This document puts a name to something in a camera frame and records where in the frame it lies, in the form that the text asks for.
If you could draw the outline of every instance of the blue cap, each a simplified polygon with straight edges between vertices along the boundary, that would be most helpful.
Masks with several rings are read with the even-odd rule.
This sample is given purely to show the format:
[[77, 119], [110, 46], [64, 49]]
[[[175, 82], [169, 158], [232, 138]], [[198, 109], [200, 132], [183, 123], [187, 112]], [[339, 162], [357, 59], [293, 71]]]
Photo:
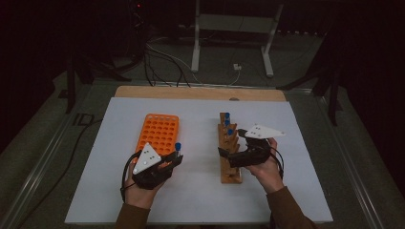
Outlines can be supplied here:
[[179, 151], [181, 149], [181, 143], [176, 142], [175, 149], [176, 149], [176, 151]]

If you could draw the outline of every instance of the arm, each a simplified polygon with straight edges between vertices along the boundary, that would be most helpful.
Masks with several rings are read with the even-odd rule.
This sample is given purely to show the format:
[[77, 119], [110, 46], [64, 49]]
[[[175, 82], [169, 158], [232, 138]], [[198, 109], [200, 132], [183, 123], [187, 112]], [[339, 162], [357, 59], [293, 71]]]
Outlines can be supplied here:
[[[128, 179], [125, 181], [126, 187], [132, 185], [132, 171], [134, 164], [131, 164], [128, 169]], [[163, 185], [158, 185], [153, 190], [141, 189], [137, 185], [132, 185], [125, 190], [125, 203], [122, 204], [119, 212], [116, 229], [143, 229], [148, 220], [150, 208], [156, 193]]]
[[[273, 148], [271, 152], [276, 155], [277, 141], [268, 140]], [[278, 165], [273, 157], [259, 165], [246, 166], [254, 175], [267, 193], [267, 202], [276, 224], [282, 229], [292, 228], [317, 228], [314, 222], [306, 218], [294, 197], [283, 183], [279, 174]]]

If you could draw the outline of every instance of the white table surface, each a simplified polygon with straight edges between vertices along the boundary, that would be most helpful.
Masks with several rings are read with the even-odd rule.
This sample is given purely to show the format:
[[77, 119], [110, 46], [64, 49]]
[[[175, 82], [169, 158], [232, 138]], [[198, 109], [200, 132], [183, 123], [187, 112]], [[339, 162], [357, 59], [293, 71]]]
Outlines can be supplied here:
[[148, 222], [267, 223], [270, 210], [254, 176], [242, 169], [242, 184], [221, 183], [217, 149], [220, 112], [230, 112], [231, 122], [241, 129], [248, 130], [257, 123], [284, 131], [287, 135], [276, 140], [285, 162], [286, 186], [307, 217], [315, 222], [332, 221], [288, 102], [113, 97], [65, 222], [99, 224], [117, 220], [123, 167], [135, 151], [143, 120], [147, 114], [167, 114], [180, 118], [178, 142], [183, 161], [159, 190]]

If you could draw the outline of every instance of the hand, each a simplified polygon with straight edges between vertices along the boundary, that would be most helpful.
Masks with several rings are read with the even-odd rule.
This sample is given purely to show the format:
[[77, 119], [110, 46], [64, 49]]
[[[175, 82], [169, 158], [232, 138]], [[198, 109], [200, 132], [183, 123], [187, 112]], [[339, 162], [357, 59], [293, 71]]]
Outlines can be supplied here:
[[[133, 184], [132, 171], [134, 170], [135, 164], [131, 163], [128, 168], [128, 178], [125, 180], [125, 187]], [[158, 185], [152, 190], [141, 189], [136, 184], [125, 190], [125, 203], [133, 206], [137, 206], [144, 209], [150, 209], [155, 198], [156, 193], [163, 186], [163, 183]]]
[[[276, 156], [277, 141], [274, 138], [269, 138], [268, 142], [273, 148], [270, 152]], [[277, 162], [272, 156], [269, 156], [267, 161], [262, 164], [249, 165], [245, 168], [259, 180], [267, 194], [276, 192], [285, 186], [280, 177]]]

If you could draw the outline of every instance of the brown sleeve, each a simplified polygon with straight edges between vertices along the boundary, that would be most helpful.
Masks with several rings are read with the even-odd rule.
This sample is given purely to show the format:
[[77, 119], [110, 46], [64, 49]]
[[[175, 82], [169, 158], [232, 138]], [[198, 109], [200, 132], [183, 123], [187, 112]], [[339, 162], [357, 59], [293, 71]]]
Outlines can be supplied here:
[[268, 206], [274, 221], [282, 229], [313, 229], [316, 224], [304, 216], [287, 187], [267, 195]]
[[143, 229], [148, 220], [150, 209], [122, 204], [116, 222], [116, 229]]

